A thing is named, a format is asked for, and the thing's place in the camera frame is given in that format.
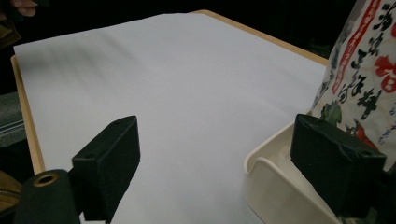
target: paper bag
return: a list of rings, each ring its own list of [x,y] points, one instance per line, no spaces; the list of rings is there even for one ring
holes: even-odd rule
[[[396,161],[396,1],[357,0],[312,107]]]

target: white plastic holder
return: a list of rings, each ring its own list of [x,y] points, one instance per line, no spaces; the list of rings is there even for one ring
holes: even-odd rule
[[[341,224],[290,160],[293,129],[294,122],[245,158],[248,206],[265,224]]]

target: white paper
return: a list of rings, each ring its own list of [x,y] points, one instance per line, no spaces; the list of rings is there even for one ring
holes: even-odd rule
[[[47,170],[137,116],[141,162],[112,223],[261,223],[243,161],[305,113],[325,66],[202,14],[15,47]]]

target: wooden table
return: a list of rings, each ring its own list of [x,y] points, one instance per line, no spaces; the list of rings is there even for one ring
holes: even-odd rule
[[[203,13],[203,14],[206,14],[206,15],[208,15],[210,17],[213,17],[213,18],[215,18],[217,20],[226,22],[226,23],[228,23],[228,24],[230,24],[230,25],[232,25],[234,27],[237,27],[237,28],[239,28],[239,29],[241,29],[243,31],[246,31],[246,32],[248,32],[250,34],[256,35],[256,36],[258,36],[258,37],[260,37],[262,39],[265,39],[267,41],[275,43],[275,44],[279,45],[280,47],[282,47],[284,49],[288,49],[288,50],[290,50],[292,52],[295,52],[295,53],[297,53],[297,54],[299,54],[301,56],[304,56],[307,59],[310,59],[310,60],[314,61],[314,62],[321,63],[323,65],[327,65],[328,60],[326,60],[326,59],[324,59],[324,58],[322,58],[322,57],[320,57],[320,56],[318,56],[318,55],[316,55],[316,54],[314,54],[312,52],[309,52],[309,51],[304,50],[304,49],[300,49],[300,48],[298,48],[296,46],[293,46],[293,45],[291,45],[291,44],[289,44],[287,42],[284,42],[284,41],[282,41],[280,39],[277,39],[275,37],[272,37],[270,35],[267,35],[265,33],[262,33],[260,31],[255,30],[255,29],[252,29],[252,28],[250,28],[250,27],[248,27],[248,26],[246,26],[246,25],[244,25],[242,23],[239,23],[237,21],[230,20],[230,19],[228,19],[226,17],[223,17],[223,16],[221,16],[221,15],[219,15],[217,13],[214,13],[212,11],[204,9],[204,10],[194,11],[192,13]],[[40,145],[38,143],[37,135],[36,135],[36,132],[35,132],[35,124],[34,124],[33,119],[32,119],[32,114],[30,112],[29,102],[27,100],[26,92],[25,92],[25,89],[24,89],[24,86],[23,86],[23,81],[21,79],[20,68],[18,66],[18,61],[17,61],[17,58],[16,58],[15,55],[11,57],[11,61],[12,61],[12,64],[13,64],[15,79],[16,79],[16,83],[17,83],[18,95],[19,95],[20,101],[21,101],[21,112],[22,112],[22,115],[23,115],[23,120],[24,120],[27,140],[28,140],[28,143],[29,143],[30,154],[31,154],[31,157],[32,157],[33,167],[34,167],[35,174],[39,174],[39,173],[45,171],[46,169],[45,169],[43,158],[42,158],[42,155],[41,155]]]

